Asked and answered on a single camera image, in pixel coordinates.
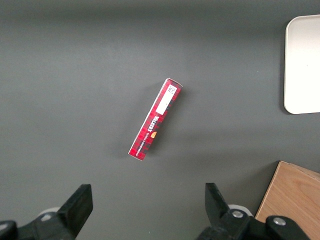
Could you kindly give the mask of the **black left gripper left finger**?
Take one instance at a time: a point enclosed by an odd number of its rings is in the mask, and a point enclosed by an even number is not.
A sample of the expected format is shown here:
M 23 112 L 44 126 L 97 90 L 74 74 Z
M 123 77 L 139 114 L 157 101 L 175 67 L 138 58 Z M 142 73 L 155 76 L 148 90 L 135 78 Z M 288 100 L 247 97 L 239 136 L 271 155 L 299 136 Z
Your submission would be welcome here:
M 26 225 L 0 222 L 2 240 L 75 240 L 93 210 L 92 186 L 82 184 L 61 207 L 42 211 Z

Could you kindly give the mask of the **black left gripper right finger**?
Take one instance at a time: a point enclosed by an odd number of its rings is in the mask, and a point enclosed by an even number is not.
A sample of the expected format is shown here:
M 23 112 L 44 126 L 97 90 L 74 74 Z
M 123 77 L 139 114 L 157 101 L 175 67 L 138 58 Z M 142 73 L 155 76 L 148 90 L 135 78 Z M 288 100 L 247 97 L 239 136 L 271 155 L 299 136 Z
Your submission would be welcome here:
M 215 183 L 205 184 L 205 210 L 210 226 L 198 240 L 308 240 L 292 219 L 270 215 L 258 221 L 240 208 L 230 208 Z

